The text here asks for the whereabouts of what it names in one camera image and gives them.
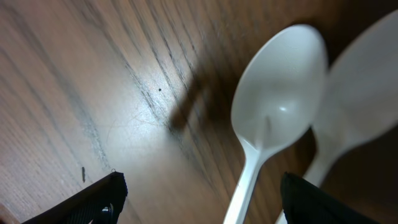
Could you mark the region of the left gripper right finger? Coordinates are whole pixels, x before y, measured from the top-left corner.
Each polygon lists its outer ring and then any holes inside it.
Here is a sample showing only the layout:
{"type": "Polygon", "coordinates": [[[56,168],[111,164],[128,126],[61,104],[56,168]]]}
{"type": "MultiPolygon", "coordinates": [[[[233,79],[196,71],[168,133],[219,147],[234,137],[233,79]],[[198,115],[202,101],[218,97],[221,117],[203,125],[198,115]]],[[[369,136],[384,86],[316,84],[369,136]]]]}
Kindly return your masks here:
{"type": "Polygon", "coordinates": [[[282,176],[280,194],[288,224],[376,224],[290,172],[282,176]]]}

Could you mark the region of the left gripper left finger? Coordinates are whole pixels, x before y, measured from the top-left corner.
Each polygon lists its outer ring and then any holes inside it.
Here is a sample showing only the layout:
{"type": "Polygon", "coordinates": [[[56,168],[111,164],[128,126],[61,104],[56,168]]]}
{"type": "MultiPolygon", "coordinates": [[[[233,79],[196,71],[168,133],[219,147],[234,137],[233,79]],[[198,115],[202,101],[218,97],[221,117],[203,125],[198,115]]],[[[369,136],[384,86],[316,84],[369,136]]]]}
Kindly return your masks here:
{"type": "Polygon", "coordinates": [[[127,194],[124,174],[112,172],[25,224],[117,224],[127,194]]]}

